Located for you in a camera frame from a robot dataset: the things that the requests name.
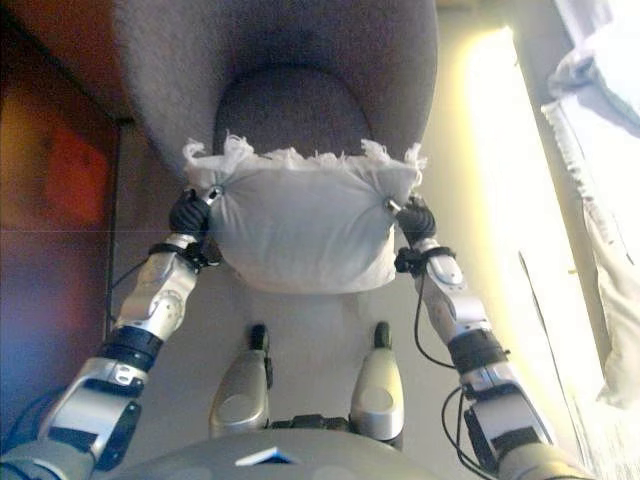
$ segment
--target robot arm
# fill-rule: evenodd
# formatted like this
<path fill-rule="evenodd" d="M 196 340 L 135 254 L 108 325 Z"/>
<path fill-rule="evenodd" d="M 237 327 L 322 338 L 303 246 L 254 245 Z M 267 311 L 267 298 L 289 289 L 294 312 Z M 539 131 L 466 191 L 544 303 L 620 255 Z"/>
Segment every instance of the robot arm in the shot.
<path fill-rule="evenodd" d="M 467 286 L 453 252 L 434 238 L 435 221 L 420 199 L 387 203 L 410 249 L 396 262 L 422 291 L 429 319 L 445 343 L 471 406 L 464 414 L 480 465 L 500 480 L 592 478 L 554 446 L 514 365 L 492 332 L 482 302 Z"/>
<path fill-rule="evenodd" d="M 78 480 L 122 461 L 141 413 L 136 399 L 206 264 L 200 241 L 216 193 L 202 200 L 188 191 L 178 200 L 170 215 L 174 233 L 150 250 L 111 334 L 51 410 L 38 440 L 2 458 L 3 478 Z"/>

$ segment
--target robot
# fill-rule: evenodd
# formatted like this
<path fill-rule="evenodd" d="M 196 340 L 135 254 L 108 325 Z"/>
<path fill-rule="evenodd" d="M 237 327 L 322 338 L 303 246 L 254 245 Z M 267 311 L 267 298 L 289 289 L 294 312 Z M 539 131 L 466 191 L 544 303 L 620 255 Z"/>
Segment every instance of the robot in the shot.
<path fill-rule="evenodd" d="M 179 198 L 170 214 L 173 233 L 149 251 L 110 336 L 48 414 L 38 440 L 2 457 L 3 479 L 84 480 L 95 469 L 121 462 L 141 413 L 136 398 L 209 263 L 202 245 L 209 207 L 219 194 L 214 189 L 198 198 L 187 190 Z M 409 244 L 400 250 L 396 268 L 415 278 L 470 402 L 464 418 L 482 467 L 476 473 L 500 480 L 593 479 L 554 445 L 454 253 L 436 241 L 435 220 L 424 201 L 414 196 L 400 206 L 388 199 L 384 206 Z M 117 478 L 433 479 L 394 448 L 402 437 L 404 407 L 387 324 L 378 324 L 373 343 L 348 419 L 303 415 L 269 423 L 268 334 L 254 326 L 249 348 L 228 369 L 214 398 L 211 440 Z M 273 464 L 286 467 L 274 470 Z"/>

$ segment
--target gray fabric chair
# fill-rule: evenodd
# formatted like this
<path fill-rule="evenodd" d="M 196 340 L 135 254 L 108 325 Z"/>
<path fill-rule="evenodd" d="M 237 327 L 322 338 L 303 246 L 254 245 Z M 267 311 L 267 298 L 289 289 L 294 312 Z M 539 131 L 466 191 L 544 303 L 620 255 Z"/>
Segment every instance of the gray fabric chair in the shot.
<path fill-rule="evenodd" d="M 179 175 L 188 138 L 305 156 L 370 138 L 401 158 L 426 126 L 433 0 L 117 0 L 115 31 L 136 118 Z"/>

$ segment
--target black wire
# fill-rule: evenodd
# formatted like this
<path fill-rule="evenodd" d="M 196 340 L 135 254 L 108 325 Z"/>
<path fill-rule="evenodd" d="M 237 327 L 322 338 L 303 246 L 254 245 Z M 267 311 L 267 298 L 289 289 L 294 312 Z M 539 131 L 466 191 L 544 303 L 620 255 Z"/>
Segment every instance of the black wire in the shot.
<path fill-rule="evenodd" d="M 471 458 L 468 455 L 466 455 L 462 451 L 462 448 L 460 447 L 460 430 L 462 427 L 463 403 L 464 403 L 464 394 L 461 390 L 460 399 L 458 401 L 458 420 L 456 425 L 456 451 L 458 453 L 458 460 L 460 460 L 460 463 L 462 464 L 463 467 L 465 467 L 470 472 L 475 473 L 479 477 L 485 478 L 485 479 L 493 479 L 494 478 L 493 476 L 490 476 L 490 474 L 484 468 L 482 468 L 479 464 L 471 460 Z"/>
<path fill-rule="evenodd" d="M 33 410 L 41 402 L 45 402 L 45 408 L 46 408 L 46 405 L 50 404 L 51 398 L 60 394 L 60 392 L 63 391 L 65 388 L 66 387 L 58 387 L 53 390 L 49 390 L 48 392 L 45 392 L 39 397 L 32 400 L 26 407 L 22 409 L 22 411 L 20 412 L 20 415 L 18 415 L 18 418 L 16 418 L 13 424 L 11 425 L 11 428 L 9 429 L 9 432 L 7 433 L 7 436 L 6 436 L 6 440 L 2 442 L 2 453 L 5 453 L 7 450 L 10 450 L 11 448 L 15 447 L 17 443 L 19 443 L 19 442 L 16 442 L 16 436 L 18 435 L 18 431 L 20 429 L 22 422 L 24 422 L 24 419 L 27 417 L 29 412 L 31 412 L 31 410 Z"/>
<path fill-rule="evenodd" d="M 31 423 L 31 438 L 35 439 L 38 437 L 40 420 L 42 419 L 44 412 L 57 399 L 56 397 L 60 396 L 66 389 L 67 389 L 67 386 L 65 385 L 64 387 L 59 387 L 49 392 L 49 395 L 47 395 L 48 397 L 47 400 L 42 402 L 42 405 L 40 405 L 36 413 L 33 415 L 33 420 Z"/>
<path fill-rule="evenodd" d="M 540 306 L 540 301 L 538 300 L 538 295 L 536 294 L 536 290 L 533 287 L 533 279 L 531 278 L 531 274 L 529 273 L 529 267 L 527 266 L 527 261 L 524 258 L 524 255 L 521 251 L 518 252 L 518 258 L 520 259 L 520 266 L 524 271 L 525 276 L 527 277 L 527 282 L 529 283 L 529 290 L 531 292 L 531 297 L 533 299 L 533 305 L 536 309 L 536 314 L 538 316 L 538 320 L 540 321 L 540 325 L 542 326 L 542 330 L 544 332 L 545 339 L 547 341 L 547 346 L 549 347 L 549 353 L 551 354 L 551 362 L 553 363 L 553 368 L 555 370 L 556 378 L 558 380 L 558 385 L 560 386 L 560 392 L 562 393 L 562 399 L 564 400 L 564 405 L 567 408 L 567 412 L 569 412 L 569 419 L 571 420 L 571 427 L 573 428 L 573 435 L 576 439 L 576 443 L 578 445 L 578 450 L 580 451 L 580 457 L 582 458 L 582 463 L 587 463 L 587 456 L 584 452 L 584 449 L 580 443 L 580 436 L 578 435 L 578 429 L 576 427 L 576 423 L 573 419 L 573 415 L 571 415 L 571 407 L 569 406 L 569 399 L 567 396 L 567 392 L 564 388 L 564 383 L 562 381 L 562 376 L 560 375 L 560 369 L 558 367 L 558 361 L 556 359 L 555 352 L 553 350 L 553 345 L 551 344 L 551 337 L 549 336 L 549 330 L 547 329 L 547 321 L 544 318 L 542 313 L 542 307 Z"/>
<path fill-rule="evenodd" d="M 447 398 L 445 399 L 445 401 L 442 404 L 442 410 L 440 411 L 440 421 L 442 423 L 442 429 L 444 430 L 444 434 L 447 437 L 447 440 L 449 440 L 449 443 L 451 444 L 451 446 L 455 449 L 457 455 L 458 455 L 458 459 L 460 460 L 460 463 L 462 464 L 463 467 L 465 467 L 467 470 L 470 470 L 471 472 L 475 473 L 476 475 L 478 475 L 481 478 L 484 478 L 485 480 L 494 480 L 494 477 L 490 477 L 487 474 L 483 473 L 483 469 L 482 467 L 480 467 L 480 465 L 478 465 L 477 463 L 475 463 L 471 457 L 469 457 L 469 455 L 467 455 L 462 448 L 460 448 L 460 427 L 461 427 L 461 423 L 462 423 L 462 407 L 459 407 L 459 415 L 458 415 L 458 428 L 457 428 L 457 440 L 454 440 L 453 437 L 451 436 L 451 433 L 449 432 L 449 427 L 447 427 L 447 420 L 446 420 L 446 411 L 447 411 L 447 407 L 449 405 L 449 402 L 451 401 L 451 399 L 455 396 L 456 393 L 460 392 L 460 395 L 462 395 L 462 387 L 456 387 L 453 389 L 453 391 L 447 396 Z"/>
<path fill-rule="evenodd" d="M 26 473 L 24 473 L 22 470 L 20 470 L 15 465 L 12 465 L 11 463 L 0 463 L 0 465 L 2 465 L 2 468 L 6 470 L 10 470 L 12 473 L 16 474 L 18 477 L 20 477 L 20 480 L 33 480 L 33 478 L 31 478 L 29 475 L 27 475 Z"/>
<path fill-rule="evenodd" d="M 422 348 L 422 345 L 420 345 L 419 326 L 420 326 L 420 310 L 422 309 L 422 297 L 424 295 L 424 280 L 425 280 L 425 273 L 422 272 L 422 275 L 420 276 L 420 291 L 418 292 L 418 306 L 416 307 L 416 316 L 415 316 L 415 319 L 413 321 L 413 340 L 416 343 L 416 347 L 418 348 L 418 351 L 427 360 L 429 360 L 432 363 L 435 363 L 436 365 L 440 365 L 441 367 L 451 368 L 451 369 L 455 370 L 456 367 L 454 367 L 453 365 L 450 365 L 448 363 L 441 362 L 440 360 L 436 360 L 431 355 L 429 355 L 424 350 L 424 348 Z"/>
<path fill-rule="evenodd" d="M 120 285 L 120 283 L 122 283 L 129 275 L 131 275 L 133 272 L 135 272 L 137 269 L 139 269 L 142 265 L 144 265 L 147 262 L 147 258 L 145 258 L 144 260 L 139 261 L 138 263 L 136 263 L 133 267 L 131 267 L 129 270 L 127 270 L 126 272 L 124 272 L 120 278 L 118 278 L 118 280 L 116 280 L 115 282 L 113 282 L 113 284 L 111 284 L 111 286 L 109 287 L 109 289 L 107 290 L 107 296 L 106 296 L 106 310 L 107 310 L 107 318 L 109 320 L 109 326 L 111 326 L 115 321 L 116 318 L 113 316 L 113 313 L 111 313 L 111 300 L 113 297 L 113 290 L 115 290 L 115 288 Z"/>

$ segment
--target white fabric bag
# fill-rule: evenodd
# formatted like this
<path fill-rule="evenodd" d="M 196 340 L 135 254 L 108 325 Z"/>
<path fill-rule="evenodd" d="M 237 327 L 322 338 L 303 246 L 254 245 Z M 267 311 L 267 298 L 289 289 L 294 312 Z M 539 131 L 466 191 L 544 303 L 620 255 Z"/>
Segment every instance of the white fabric bag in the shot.
<path fill-rule="evenodd" d="M 277 293 L 336 294 L 380 287 L 395 275 L 393 216 L 421 181 L 419 144 L 393 160 L 363 140 L 363 156 L 294 149 L 256 155 L 229 136 L 224 154 L 184 147 L 186 175 L 200 195 L 222 194 L 211 207 L 211 234 L 226 262 L 249 285 Z"/>

